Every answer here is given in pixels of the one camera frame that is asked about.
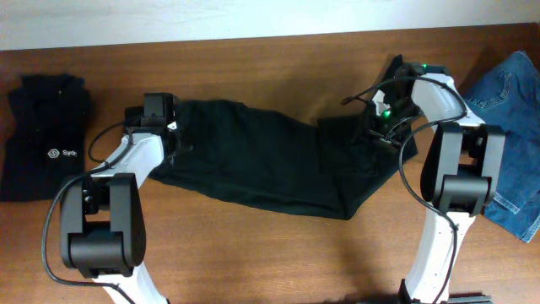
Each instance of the wooden table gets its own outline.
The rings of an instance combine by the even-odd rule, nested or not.
[[[339,101],[373,84],[389,58],[440,63],[460,91],[513,51],[538,67],[537,24],[395,30],[229,41],[172,42],[0,52],[2,138],[10,130],[7,92],[23,73],[85,78],[94,102],[86,144],[122,119],[143,93],[183,99],[225,98],[312,122],[360,113]],[[119,132],[96,147],[107,156]],[[415,189],[429,146],[406,165]],[[87,163],[87,168],[95,164]],[[158,289],[179,302],[322,302],[397,292],[414,260],[425,210],[394,175],[349,221],[278,214],[219,202],[147,180],[140,189],[148,234],[145,263]],[[40,259],[41,227],[50,202],[0,204],[0,301],[109,303],[102,289],[53,283]],[[80,279],[59,257],[57,212],[50,260],[63,277]],[[540,303],[540,237],[520,242],[479,216],[465,239],[452,292],[483,291],[495,302]]]

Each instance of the folded black garment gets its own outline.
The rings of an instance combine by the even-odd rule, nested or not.
[[[29,75],[22,84],[8,96],[17,127],[6,143],[0,201],[50,199],[65,176],[84,172],[84,81]]]
[[[176,123],[193,149],[151,178],[226,202],[348,220],[397,170],[397,151],[376,141],[351,144],[357,117],[314,128],[275,111],[227,100],[184,101]],[[416,155],[414,142],[406,158]]]

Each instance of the white wall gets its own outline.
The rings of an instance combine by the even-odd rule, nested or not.
[[[539,20],[538,0],[0,0],[0,49]]]

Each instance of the white logo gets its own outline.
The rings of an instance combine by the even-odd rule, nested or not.
[[[57,158],[60,155],[60,152],[58,152],[57,149],[52,149],[47,155],[49,155],[50,158]]]

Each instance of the blue jeans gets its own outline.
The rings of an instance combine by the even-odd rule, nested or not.
[[[484,215],[530,242],[540,227],[540,73],[525,52],[515,52],[463,97],[506,133],[497,192]]]

